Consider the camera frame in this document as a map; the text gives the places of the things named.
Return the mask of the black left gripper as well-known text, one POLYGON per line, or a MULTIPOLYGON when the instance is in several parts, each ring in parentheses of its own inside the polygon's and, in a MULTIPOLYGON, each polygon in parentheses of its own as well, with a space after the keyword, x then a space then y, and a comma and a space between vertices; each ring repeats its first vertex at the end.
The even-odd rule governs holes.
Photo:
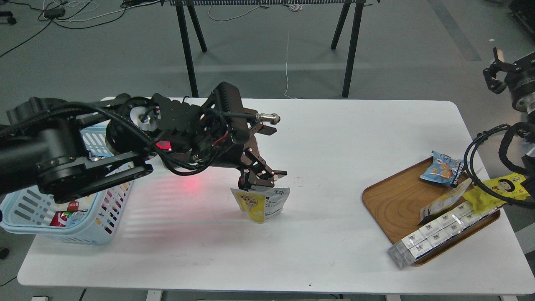
POLYGON ((201 105, 153 95, 157 107, 155 143, 172 145, 167 152, 155 145, 162 160, 185 169, 184 174, 199 173, 208 166, 240 171, 238 188, 244 191, 270 189, 275 181, 288 175, 274 170, 260 156, 256 134, 273 135, 278 114, 261 114, 245 108, 239 90, 221 82, 201 105))

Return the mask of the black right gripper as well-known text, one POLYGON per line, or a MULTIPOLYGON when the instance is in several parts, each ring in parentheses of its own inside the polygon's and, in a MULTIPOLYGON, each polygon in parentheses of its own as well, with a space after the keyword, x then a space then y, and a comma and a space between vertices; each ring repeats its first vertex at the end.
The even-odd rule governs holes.
POLYGON ((489 91, 501 94, 508 86, 512 107, 517 111, 534 111, 535 108, 535 58, 525 56, 512 65, 505 62, 504 53, 498 47, 493 48, 492 67, 483 70, 484 80, 489 91), (497 78, 499 72, 508 72, 505 82, 497 78))

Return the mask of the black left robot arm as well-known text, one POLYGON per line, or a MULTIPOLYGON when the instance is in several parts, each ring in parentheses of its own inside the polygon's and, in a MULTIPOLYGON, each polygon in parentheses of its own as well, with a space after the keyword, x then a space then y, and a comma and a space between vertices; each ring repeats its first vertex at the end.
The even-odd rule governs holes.
POLYGON ((1 193, 36 185, 58 204, 139 179, 158 156, 175 175, 208 167, 240 171, 241 190, 274 187, 287 175, 260 156, 255 135, 273 135, 278 114, 245 108, 221 82, 201 105, 154 94, 100 102, 32 97, 1 126, 1 193))

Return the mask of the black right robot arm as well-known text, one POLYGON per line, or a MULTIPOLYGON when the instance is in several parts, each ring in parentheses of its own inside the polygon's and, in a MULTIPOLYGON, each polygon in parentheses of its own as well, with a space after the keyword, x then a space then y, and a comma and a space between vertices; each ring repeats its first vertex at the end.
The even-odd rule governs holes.
POLYGON ((524 118, 514 125, 502 124, 477 135, 470 145, 468 145, 463 156, 466 173, 476 187, 479 187, 490 196, 498 198, 510 205, 533 210, 533 201, 519 201, 493 192, 491 188, 487 187, 480 180, 474 171, 473 158, 479 146, 492 135, 503 132, 503 138, 501 139, 497 152, 498 157, 508 170, 513 173, 519 173, 526 178, 521 185, 527 190, 530 197, 532 199, 534 198, 535 54, 530 53, 514 61, 514 63, 507 63, 503 58, 503 52, 494 47, 493 56, 493 62, 483 70, 487 88, 495 94, 500 94, 505 89, 508 89, 511 96, 512 108, 524 114, 524 118), (519 137, 523 141, 523 166, 517 166, 507 156, 510 145, 515 137, 519 137))

